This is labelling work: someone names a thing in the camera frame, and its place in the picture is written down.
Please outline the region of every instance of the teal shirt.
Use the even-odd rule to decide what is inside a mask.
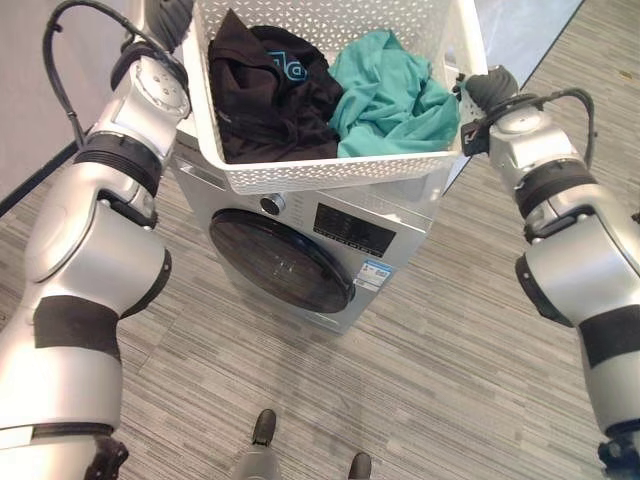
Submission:
[[[431,62],[406,52],[390,30],[349,44],[329,69],[342,96],[329,126],[339,157],[447,150],[458,101],[431,78]]]

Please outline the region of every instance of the black shirt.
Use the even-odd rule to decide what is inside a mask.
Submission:
[[[327,122],[342,96],[329,64],[278,27],[251,30],[229,10],[209,45],[209,73],[227,163],[336,158]]]

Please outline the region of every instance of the printed logo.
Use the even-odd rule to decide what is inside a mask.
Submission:
[[[284,74],[292,82],[304,82],[309,74],[298,60],[287,61],[287,53],[283,51],[269,52],[273,62],[282,69]]]

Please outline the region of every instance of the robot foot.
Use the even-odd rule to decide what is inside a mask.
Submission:
[[[353,457],[349,480],[368,480],[371,478],[371,457],[364,452]]]
[[[256,420],[256,426],[253,428],[251,443],[268,447],[271,444],[271,440],[273,440],[275,431],[276,413],[270,409],[263,410]]]

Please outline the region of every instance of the sticker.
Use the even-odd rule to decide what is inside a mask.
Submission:
[[[392,268],[384,263],[365,260],[354,283],[360,287],[377,292],[391,275]]]

